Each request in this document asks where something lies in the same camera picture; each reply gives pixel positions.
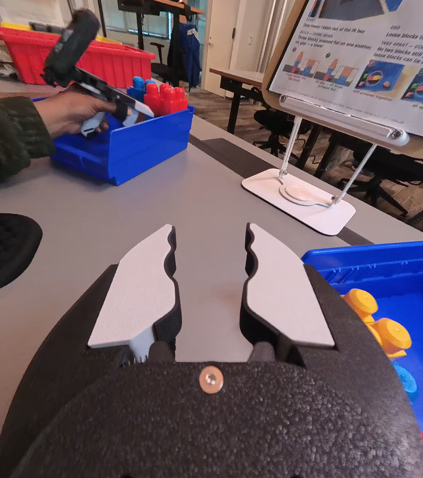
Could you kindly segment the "wooden standing desk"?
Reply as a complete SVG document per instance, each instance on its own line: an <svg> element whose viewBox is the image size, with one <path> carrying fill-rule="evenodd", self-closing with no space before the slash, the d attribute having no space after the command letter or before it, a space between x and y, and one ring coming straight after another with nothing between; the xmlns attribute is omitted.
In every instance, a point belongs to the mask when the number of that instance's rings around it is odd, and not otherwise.
<svg viewBox="0 0 423 478"><path fill-rule="evenodd" d="M204 15L203 9L190 6L186 1L174 0L119 0L117 1L118 9L123 12L133 13L136 15L138 48L145 50L144 37L155 36L155 33L144 34L143 19L145 15L160 16L162 12L171 17L167 23L168 37L171 39L173 27L180 23L180 17L185 20L196 19L200 15Z"/></svg>

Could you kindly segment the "printed instruction sheet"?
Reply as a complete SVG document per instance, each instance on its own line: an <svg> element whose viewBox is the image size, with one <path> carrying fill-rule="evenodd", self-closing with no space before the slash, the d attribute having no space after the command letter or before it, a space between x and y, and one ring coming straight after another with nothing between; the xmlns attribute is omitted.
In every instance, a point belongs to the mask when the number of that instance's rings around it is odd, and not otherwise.
<svg viewBox="0 0 423 478"><path fill-rule="evenodd" d="M423 137L423 0L306 1L269 91Z"/></svg>

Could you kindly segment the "blue plastic bin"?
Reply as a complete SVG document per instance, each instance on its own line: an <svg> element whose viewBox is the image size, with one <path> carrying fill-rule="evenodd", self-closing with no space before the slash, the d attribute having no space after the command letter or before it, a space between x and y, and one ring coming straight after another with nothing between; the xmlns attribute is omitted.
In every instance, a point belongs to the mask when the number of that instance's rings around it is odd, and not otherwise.
<svg viewBox="0 0 423 478"><path fill-rule="evenodd" d="M375 321L389 318L407 329L412 346L391 362L417 381L419 396L411 405L423 433L423 241L315 249L302 260L341 295L353 288L369 292L378 305Z"/></svg>
<svg viewBox="0 0 423 478"><path fill-rule="evenodd" d="M195 107L123 127L106 114L109 129L91 139L81 133L54 140L51 160L119 186L188 147Z"/></svg>

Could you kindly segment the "white document stand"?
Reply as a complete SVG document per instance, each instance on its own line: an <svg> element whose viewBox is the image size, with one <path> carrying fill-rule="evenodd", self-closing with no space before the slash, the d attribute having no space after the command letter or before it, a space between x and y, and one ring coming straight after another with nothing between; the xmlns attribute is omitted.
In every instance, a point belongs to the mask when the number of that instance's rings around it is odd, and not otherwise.
<svg viewBox="0 0 423 478"><path fill-rule="evenodd" d="M356 116L329 110L322 105L280 95L269 91L272 77L300 15L300 8L306 1L295 1L277 42L270 63L264 74L262 93L264 101L274 109L295 117L285 156L280 169L269 169L243 180L242 186L248 192L287 213L311 229L327 236L336 236L355 214L355 208L343 198L351 184L361 172L376 148L392 154L403 154L423 160L423 137L412 135L403 129L367 121ZM357 167L341 193L331 194L299 179L288 171L288 162L302 121L308 121L335 132L363 140L365 147L363 164Z"/></svg>

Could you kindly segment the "red plastic bin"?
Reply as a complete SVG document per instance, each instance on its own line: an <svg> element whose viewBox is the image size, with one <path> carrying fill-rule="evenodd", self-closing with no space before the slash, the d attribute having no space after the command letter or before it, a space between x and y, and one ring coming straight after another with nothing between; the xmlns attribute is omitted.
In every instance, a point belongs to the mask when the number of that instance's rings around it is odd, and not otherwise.
<svg viewBox="0 0 423 478"><path fill-rule="evenodd" d="M5 42L18 77L29 85L45 84L41 77L44 62L58 39L53 33L0 27L0 40ZM128 45L94 40L77 66L113 87L127 88L135 76L151 79L154 59L154 54Z"/></svg>

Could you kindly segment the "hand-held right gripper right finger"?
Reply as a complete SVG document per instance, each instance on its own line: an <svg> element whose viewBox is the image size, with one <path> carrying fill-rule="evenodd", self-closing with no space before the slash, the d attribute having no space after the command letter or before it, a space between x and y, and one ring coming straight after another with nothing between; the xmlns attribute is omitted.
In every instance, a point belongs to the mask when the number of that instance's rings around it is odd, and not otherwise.
<svg viewBox="0 0 423 478"><path fill-rule="evenodd" d="M284 336L293 343L334 347L335 342L303 261L255 223L246 225L247 279L240 327L250 343Z"/></svg>

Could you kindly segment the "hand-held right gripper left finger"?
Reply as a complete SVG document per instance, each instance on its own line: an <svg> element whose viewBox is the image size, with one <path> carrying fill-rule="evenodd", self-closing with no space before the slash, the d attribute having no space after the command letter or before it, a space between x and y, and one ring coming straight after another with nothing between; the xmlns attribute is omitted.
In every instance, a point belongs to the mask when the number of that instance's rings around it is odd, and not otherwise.
<svg viewBox="0 0 423 478"><path fill-rule="evenodd" d="M150 360L156 342L174 355L182 328L176 272L176 229L165 224L120 260L89 336L88 347L126 346L135 362Z"/></svg>

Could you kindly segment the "black office chair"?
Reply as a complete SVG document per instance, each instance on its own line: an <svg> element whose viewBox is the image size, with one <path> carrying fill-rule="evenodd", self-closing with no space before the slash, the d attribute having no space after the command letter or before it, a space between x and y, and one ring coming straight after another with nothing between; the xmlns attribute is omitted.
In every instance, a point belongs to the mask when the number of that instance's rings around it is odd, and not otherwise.
<svg viewBox="0 0 423 478"><path fill-rule="evenodd" d="M280 139L289 140L294 127L294 119L293 115L274 109L256 111L254 120L261 125L261 129L269 131L270 135L267 140L253 141L253 146L262 150L270 150L270 153L276 157L279 154L284 154L286 146L281 143Z"/></svg>
<svg viewBox="0 0 423 478"><path fill-rule="evenodd" d="M168 83L171 85L173 80L173 69L163 62L162 50L165 45L157 42L150 42L150 45L157 48L159 55L159 62L151 63L152 74L160 78L163 83Z"/></svg>
<svg viewBox="0 0 423 478"><path fill-rule="evenodd" d="M357 167L363 164L363 159L363 151L353 152L352 164L355 166L355 172L357 172ZM422 184L423 160L403 154L392 154L383 148L376 148L359 174L362 174L364 169L370 172L371 178L368 181L355 179L348 193L364 193L364 200L369 200L372 206L376 206L377 201L382 199L400 212L400 218L406 218L409 213L408 210L384 190L382 182L391 181L405 187L408 187L408 184L411 183ZM421 221L423 221L423 210L412 218L406 219L405 222L415 226Z"/></svg>

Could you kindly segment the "cluster of block towers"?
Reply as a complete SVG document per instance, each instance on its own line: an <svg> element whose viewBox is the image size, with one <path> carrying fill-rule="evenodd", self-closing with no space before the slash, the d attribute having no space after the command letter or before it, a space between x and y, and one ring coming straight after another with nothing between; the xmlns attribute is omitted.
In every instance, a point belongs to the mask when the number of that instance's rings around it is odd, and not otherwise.
<svg viewBox="0 0 423 478"><path fill-rule="evenodd" d="M132 79L132 86L126 94L148 106L155 117L185 111L188 98L181 87L172 87L168 83L158 85L154 80L145 80L140 76Z"/></svg>

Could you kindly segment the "person's left hand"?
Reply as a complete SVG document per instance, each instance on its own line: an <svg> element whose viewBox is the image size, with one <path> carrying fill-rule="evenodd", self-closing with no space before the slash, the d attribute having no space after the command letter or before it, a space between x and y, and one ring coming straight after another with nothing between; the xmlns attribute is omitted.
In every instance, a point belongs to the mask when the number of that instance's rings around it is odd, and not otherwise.
<svg viewBox="0 0 423 478"><path fill-rule="evenodd" d="M96 98L78 84L35 102L35 107L52 139L78 134L85 121L98 113L113 114L117 110L116 103Z"/></svg>

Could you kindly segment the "yellow mega block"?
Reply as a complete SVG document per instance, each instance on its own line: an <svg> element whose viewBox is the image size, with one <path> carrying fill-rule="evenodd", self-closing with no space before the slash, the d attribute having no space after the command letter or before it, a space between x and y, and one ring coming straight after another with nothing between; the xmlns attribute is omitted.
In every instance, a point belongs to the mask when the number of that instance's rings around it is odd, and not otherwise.
<svg viewBox="0 0 423 478"><path fill-rule="evenodd" d="M412 340L403 325L389 318L382 318L366 326L388 358L397 359L407 355L406 350L411 348Z"/></svg>
<svg viewBox="0 0 423 478"><path fill-rule="evenodd" d="M378 311L378 305L376 299L369 292L353 288L341 297L364 323L375 322L373 315Z"/></svg>

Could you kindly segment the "blue hanging jacket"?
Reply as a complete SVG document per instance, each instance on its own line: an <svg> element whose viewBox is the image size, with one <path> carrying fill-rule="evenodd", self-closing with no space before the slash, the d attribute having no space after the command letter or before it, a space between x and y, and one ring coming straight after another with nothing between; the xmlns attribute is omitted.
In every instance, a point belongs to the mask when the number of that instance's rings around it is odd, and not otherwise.
<svg viewBox="0 0 423 478"><path fill-rule="evenodd" d="M188 83L189 90L200 84L200 41L194 23L179 22L172 28L167 66L178 72L179 80Z"/></svg>

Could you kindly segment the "person's left forearm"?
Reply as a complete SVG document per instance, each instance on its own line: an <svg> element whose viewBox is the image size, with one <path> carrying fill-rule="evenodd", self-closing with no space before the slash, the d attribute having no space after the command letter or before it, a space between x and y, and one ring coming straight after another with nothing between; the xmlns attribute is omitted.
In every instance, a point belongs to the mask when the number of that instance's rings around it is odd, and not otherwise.
<svg viewBox="0 0 423 478"><path fill-rule="evenodd" d="M27 97L0 98L0 184L55 152L35 103Z"/></svg>

